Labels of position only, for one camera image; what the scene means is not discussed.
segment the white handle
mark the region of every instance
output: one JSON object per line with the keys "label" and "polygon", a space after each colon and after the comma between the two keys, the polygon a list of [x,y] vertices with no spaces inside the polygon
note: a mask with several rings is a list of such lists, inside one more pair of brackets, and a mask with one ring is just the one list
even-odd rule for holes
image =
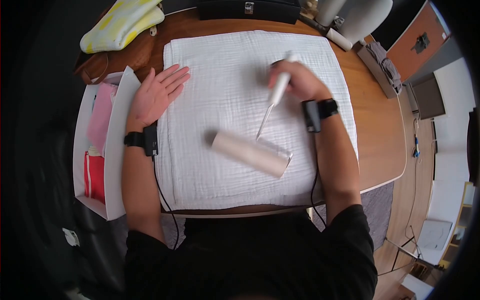
{"label": "white handle", "polygon": [[[289,62],[295,62],[297,61],[297,56],[292,53],[292,51],[287,52],[287,55],[285,57],[286,61]],[[275,86],[272,89],[272,92],[270,93],[270,97],[268,99],[270,105],[273,105],[274,107],[277,106],[278,103],[280,103],[280,100],[283,97],[283,94],[285,93],[285,89],[287,88],[288,82],[290,81],[290,73],[288,72],[281,72],[275,82]]]}

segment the hand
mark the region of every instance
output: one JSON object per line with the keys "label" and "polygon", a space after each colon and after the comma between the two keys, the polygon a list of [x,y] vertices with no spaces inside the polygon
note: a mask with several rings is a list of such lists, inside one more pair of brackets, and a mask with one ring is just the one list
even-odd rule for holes
{"label": "hand", "polygon": [[330,91],[307,67],[299,62],[279,60],[270,68],[268,87],[273,88],[281,72],[290,73],[290,82],[285,91],[297,96],[300,100],[326,100],[332,98]]}
{"label": "hand", "polygon": [[152,68],[138,89],[130,107],[127,118],[127,131],[142,131],[158,120],[170,103],[175,100],[183,90],[183,83],[190,78],[188,67],[177,71],[178,64],[158,73]]}

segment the black case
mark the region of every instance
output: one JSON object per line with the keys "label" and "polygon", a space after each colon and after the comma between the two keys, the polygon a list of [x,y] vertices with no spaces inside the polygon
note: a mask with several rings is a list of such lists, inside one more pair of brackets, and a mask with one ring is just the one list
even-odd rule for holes
{"label": "black case", "polygon": [[295,24],[300,15],[299,0],[198,0],[200,20],[257,19]]}

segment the lint roller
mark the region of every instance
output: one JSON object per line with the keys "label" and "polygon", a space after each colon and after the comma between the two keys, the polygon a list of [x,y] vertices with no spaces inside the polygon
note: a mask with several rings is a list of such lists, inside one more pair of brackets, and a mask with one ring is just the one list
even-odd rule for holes
{"label": "lint roller", "polygon": [[[285,60],[289,62],[295,62],[297,61],[297,56],[293,54],[291,51],[289,51],[287,52],[287,57],[285,58]],[[290,81],[290,73],[281,72],[278,75],[275,85],[272,89],[272,92],[270,93],[270,96],[268,98],[268,102],[270,103],[270,106],[268,107],[267,112],[265,113],[264,120],[260,125],[260,129],[258,130],[256,140],[260,138],[260,134],[262,134],[262,130],[264,129],[265,124],[267,123],[268,117],[270,116],[272,109],[280,103],[280,100],[282,100],[283,94],[285,93],[285,89],[287,88],[289,81]]]}
{"label": "lint roller", "polygon": [[[297,60],[296,55],[287,53],[287,61]],[[272,143],[259,140],[260,134],[268,120],[272,109],[280,102],[283,93],[290,81],[290,74],[282,72],[278,75],[276,83],[269,95],[269,107],[257,133],[256,142],[253,144],[246,139],[237,137],[229,132],[219,131],[212,143],[212,149],[223,153],[237,161],[252,166],[254,169],[280,178],[288,167],[293,154]]]}

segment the person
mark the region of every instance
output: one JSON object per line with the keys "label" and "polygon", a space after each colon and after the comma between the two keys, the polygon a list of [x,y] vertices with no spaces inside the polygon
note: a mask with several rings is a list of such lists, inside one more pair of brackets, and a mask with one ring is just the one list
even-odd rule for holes
{"label": "person", "polygon": [[[165,112],[189,79],[174,65],[140,86],[126,133],[142,132]],[[305,66],[284,60],[270,70],[291,74],[286,91],[304,101],[331,99]],[[372,299],[377,283],[373,241],[360,200],[359,167],[338,114],[315,133],[326,203],[320,232],[303,213],[231,219],[186,219],[185,240],[165,245],[151,157],[126,147],[122,197],[129,233],[125,284],[129,299]]]}

